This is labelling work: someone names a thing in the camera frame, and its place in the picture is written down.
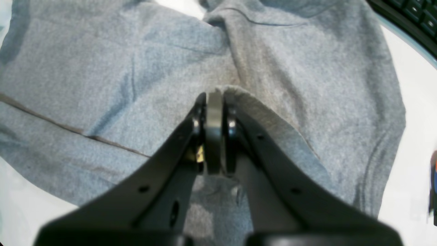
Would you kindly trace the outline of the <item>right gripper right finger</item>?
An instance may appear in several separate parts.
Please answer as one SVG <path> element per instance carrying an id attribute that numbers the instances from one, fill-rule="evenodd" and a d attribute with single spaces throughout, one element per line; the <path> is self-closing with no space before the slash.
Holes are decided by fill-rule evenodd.
<path id="1" fill-rule="evenodd" d="M 320 187 L 267 131 L 223 95 L 222 172 L 249 200 L 253 232 L 246 246 L 401 246 L 394 229 Z"/>

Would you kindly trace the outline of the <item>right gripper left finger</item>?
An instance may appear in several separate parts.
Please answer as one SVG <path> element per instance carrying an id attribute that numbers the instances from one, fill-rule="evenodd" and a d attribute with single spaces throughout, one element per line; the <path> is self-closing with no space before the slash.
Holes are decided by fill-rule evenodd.
<path id="1" fill-rule="evenodd" d="M 159 150 L 120 184 L 45 225 L 36 246 L 193 246 L 184 222 L 199 174 L 223 173 L 223 96 L 201 93 Z"/>

